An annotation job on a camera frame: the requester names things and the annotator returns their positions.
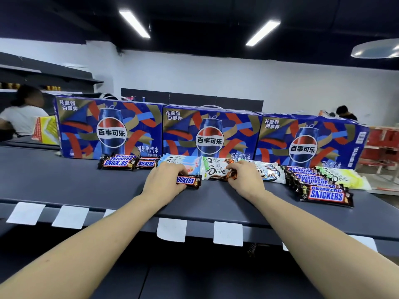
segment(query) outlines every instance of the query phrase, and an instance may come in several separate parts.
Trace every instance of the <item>barcode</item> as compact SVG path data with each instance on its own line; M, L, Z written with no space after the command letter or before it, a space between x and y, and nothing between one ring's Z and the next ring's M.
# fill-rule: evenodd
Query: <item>barcode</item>
M359 132L356 143L363 143L364 139L366 138L366 134L367 132Z

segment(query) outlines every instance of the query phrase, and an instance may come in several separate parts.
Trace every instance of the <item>yellow box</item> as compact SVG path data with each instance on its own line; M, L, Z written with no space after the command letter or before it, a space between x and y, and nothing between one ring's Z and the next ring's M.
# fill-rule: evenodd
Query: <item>yellow box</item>
M54 115L37 118L32 139L47 145L59 145L57 123Z

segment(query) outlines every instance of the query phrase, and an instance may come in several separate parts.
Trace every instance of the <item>white shirt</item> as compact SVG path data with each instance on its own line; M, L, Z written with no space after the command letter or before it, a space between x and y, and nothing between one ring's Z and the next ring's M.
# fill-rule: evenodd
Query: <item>white shirt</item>
M48 116L48 114L43 109L30 105L11 106L0 113L0 118L9 121L18 135L32 135L36 118L40 116Z

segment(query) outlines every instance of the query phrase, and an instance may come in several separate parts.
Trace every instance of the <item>round ceiling lamp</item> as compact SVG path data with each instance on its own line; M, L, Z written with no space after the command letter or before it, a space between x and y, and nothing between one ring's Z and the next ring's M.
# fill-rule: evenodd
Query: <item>round ceiling lamp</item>
M352 49L351 56L358 59L387 59L399 57L399 39L377 40Z

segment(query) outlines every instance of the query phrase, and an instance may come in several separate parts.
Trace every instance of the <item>pepsi logo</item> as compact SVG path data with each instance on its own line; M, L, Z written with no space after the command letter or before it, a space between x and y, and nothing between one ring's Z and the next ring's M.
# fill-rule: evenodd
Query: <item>pepsi logo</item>
M126 142L127 130L120 120L106 117L97 124L97 137L104 146L118 148Z
M224 135L216 127L202 128L196 137L197 149L204 154L217 153L224 143Z
M310 135L298 136L289 148L290 158L297 163L305 163L317 153L317 140Z

